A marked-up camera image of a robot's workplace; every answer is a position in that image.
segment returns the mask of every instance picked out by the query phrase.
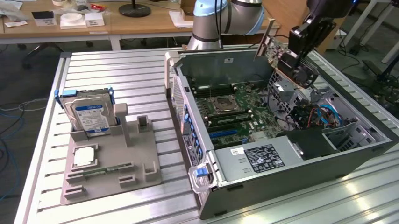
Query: gray floor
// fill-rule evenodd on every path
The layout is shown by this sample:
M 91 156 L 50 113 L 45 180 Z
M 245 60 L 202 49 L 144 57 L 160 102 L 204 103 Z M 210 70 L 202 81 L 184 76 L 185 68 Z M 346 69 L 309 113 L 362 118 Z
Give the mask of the gray floor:
M 358 15 L 348 17 L 342 29 L 349 30 Z M 370 24 L 370 20 L 366 20 L 361 25 L 360 30 L 356 33 L 358 37 L 365 27 Z M 380 63 L 382 56 L 386 54 L 390 47 L 399 40 L 399 34 L 390 30 L 380 27 L 376 34 L 369 40 L 368 48 L 369 52 L 361 52 L 356 58 L 358 60 L 372 60 L 377 66 L 384 69 L 385 65 Z M 177 38 L 178 44 L 186 44 L 188 38 Z M 59 47 L 65 51 L 81 52 L 81 51 L 102 51 L 110 50 L 110 44 L 107 41 L 94 41 L 93 47 L 87 48 L 85 42 L 59 43 Z M 53 49 L 43 50 L 31 60 L 33 68 L 30 70 L 22 70 L 19 67 L 19 60 L 29 50 L 34 48 L 34 44 L 26 44 L 27 49 L 19 51 L 15 45 L 9 45 L 6 50 L 0 53 L 0 105 L 10 102 L 25 102 L 35 98 L 45 98 L 49 95 L 50 84 L 53 81 L 58 53 Z M 161 48 L 166 47 L 166 41 L 164 38 L 148 39 L 146 46 L 139 44 L 139 40 L 123 41 L 123 49 L 135 48 Z M 325 58 L 330 61 L 337 69 L 354 63 L 354 60 L 341 56 L 336 51 L 325 53 Z M 353 66 L 345 70 L 346 73 L 361 76 L 364 71 L 361 65 Z M 39 107 L 45 102 L 34 103 L 30 108 Z M 22 182 L 27 173 L 29 160 L 33 153 L 35 144 L 35 137 L 38 134 L 41 119 L 43 111 L 26 112 L 23 115 L 25 125 L 17 132 L 14 137 L 6 140 L 9 150 L 11 151 L 21 176 L 21 183 L 13 192 L 15 197 L 6 198 L 0 201 L 0 224 L 7 224 L 13 222 L 14 213 L 18 204 L 17 195 L 21 194 Z M 2 130 L 7 124 L 13 122 L 13 119 L 0 117 L 0 130 Z M 0 160 L 0 167 L 3 164 L 3 160 Z M 9 164 L 5 172 L 0 174 L 0 197 L 10 189 L 15 180 L 15 172 L 13 166 Z

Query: blue hard drive label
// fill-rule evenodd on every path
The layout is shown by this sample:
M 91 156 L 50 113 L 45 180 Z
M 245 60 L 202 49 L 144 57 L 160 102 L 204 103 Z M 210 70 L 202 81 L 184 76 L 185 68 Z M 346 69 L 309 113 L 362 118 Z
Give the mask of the blue hard drive label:
M 244 150 L 252 169 L 256 173 L 282 167 L 284 163 L 273 145 L 260 146 Z
M 87 105 L 74 108 L 82 129 L 87 133 L 101 133 L 109 129 L 102 105 Z

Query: wooden desk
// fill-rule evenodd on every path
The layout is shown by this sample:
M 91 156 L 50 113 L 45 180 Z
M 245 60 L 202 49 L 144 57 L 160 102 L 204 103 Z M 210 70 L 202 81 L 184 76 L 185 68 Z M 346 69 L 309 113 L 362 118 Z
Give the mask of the wooden desk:
M 9 19 L 6 17 L 1 18 L 0 44 L 109 40 L 111 50 L 119 50 L 118 41 L 121 39 L 190 36 L 190 28 L 176 28 L 173 26 L 169 18 L 170 10 L 149 5 L 154 4 L 178 9 L 180 5 L 177 3 L 148 2 L 146 6 L 152 12 L 142 18 L 125 17 L 118 13 L 118 7 L 127 4 L 127 2 L 103 2 L 98 4 L 107 7 L 107 13 L 103 14 L 105 26 L 61 30 L 58 15 L 55 26 L 37 27 L 30 13 L 31 11 L 50 11 L 59 7 L 54 6 L 49 0 L 23 2 L 21 11 L 29 18 L 27 25 L 7 28 L 3 22 L 9 22 Z M 268 21 L 265 20 L 258 33 L 262 33 L 266 25 Z M 278 28 L 277 23 L 274 23 L 273 28 L 272 34 Z

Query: motherboard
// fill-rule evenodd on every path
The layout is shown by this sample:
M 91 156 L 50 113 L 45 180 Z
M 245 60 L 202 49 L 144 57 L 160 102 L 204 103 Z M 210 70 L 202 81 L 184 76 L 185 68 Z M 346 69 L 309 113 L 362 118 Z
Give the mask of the motherboard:
M 270 139 L 281 132 L 265 106 L 265 88 L 250 83 L 232 84 L 202 88 L 194 96 L 214 149 Z

